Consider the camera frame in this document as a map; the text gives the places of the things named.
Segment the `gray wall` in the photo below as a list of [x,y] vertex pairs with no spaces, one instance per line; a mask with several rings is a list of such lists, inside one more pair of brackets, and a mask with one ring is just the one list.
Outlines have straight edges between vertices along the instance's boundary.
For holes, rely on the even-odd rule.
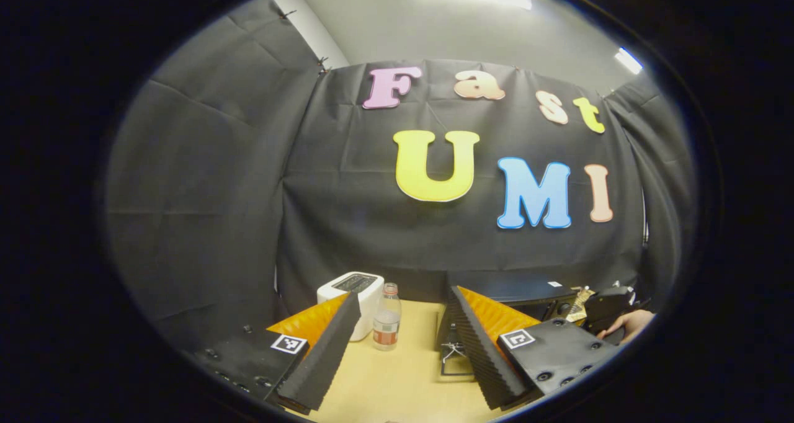
[[306,0],[350,65],[460,59],[516,65],[602,96],[632,80],[619,44],[576,11],[533,0],[530,11],[479,0]]

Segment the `plastic bottle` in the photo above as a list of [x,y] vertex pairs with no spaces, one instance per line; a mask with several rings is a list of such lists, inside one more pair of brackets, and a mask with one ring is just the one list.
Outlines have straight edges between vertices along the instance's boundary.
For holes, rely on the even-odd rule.
[[372,322],[372,339],[376,349],[394,350],[397,347],[397,332],[402,312],[397,297],[397,284],[384,284],[378,312],[375,313]]

